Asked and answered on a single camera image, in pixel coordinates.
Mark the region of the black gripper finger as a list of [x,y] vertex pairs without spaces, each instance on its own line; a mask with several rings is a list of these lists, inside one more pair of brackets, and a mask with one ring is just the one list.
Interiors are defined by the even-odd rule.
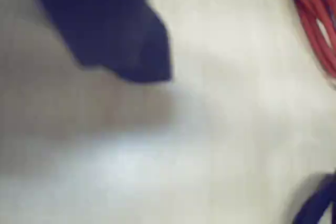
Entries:
[[39,0],[76,60],[135,83],[172,79],[168,32],[148,0]]

